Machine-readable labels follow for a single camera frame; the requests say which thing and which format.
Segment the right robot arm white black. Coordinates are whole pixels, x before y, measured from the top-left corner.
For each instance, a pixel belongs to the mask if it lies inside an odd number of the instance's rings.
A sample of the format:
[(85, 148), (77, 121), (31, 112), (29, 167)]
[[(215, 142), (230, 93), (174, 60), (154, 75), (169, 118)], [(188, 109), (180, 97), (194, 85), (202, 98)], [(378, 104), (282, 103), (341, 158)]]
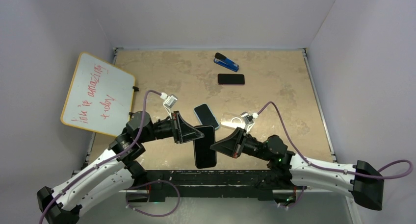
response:
[(228, 137), (214, 143), (210, 149), (238, 158), (242, 154), (267, 161), (275, 181), (281, 188), (291, 184), (333, 191), (347, 197), (364, 208), (380, 211), (383, 206), (384, 180), (369, 163), (338, 164), (316, 159), (303, 159), (288, 150), (278, 135), (260, 142), (246, 130), (236, 128)]

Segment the black phone pink edge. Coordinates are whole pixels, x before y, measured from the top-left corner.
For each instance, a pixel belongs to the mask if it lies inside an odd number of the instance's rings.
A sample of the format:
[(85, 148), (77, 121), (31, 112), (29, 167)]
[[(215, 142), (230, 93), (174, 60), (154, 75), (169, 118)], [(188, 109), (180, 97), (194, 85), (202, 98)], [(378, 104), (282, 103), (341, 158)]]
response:
[(217, 82), (219, 85), (244, 85), (245, 76), (243, 74), (218, 74)]

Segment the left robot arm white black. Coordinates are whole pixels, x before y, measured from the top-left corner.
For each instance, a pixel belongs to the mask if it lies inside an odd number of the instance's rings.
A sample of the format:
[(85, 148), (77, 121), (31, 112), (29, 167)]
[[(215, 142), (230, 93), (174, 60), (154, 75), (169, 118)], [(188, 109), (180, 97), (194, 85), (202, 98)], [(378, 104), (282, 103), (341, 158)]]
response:
[(131, 114), (122, 133), (95, 161), (66, 182), (54, 188), (45, 186), (37, 192), (42, 212), (39, 222), (75, 224), (89, 208), (112, 194), (146, 186), (147, 171), (137, 162), (145, 152), (144, 142), (172, 137), (175, 143), (182, 144), (203, 136), (179, 111), (155, 123), (147, 112)]

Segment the clear magsafe phone case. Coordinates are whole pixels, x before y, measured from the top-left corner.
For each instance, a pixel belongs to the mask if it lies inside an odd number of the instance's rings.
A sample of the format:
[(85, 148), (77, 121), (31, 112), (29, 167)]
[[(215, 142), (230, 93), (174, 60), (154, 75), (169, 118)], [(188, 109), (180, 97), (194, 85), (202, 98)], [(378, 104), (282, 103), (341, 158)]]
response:
[(232, 114), (232, 113), (224, 113), (220, 124), (228, 129), (236, 129), (236, 128), (242, 128), (244, 129), (245, 123), (243, 122), (243, 119), (240, 116), (241, 114)]

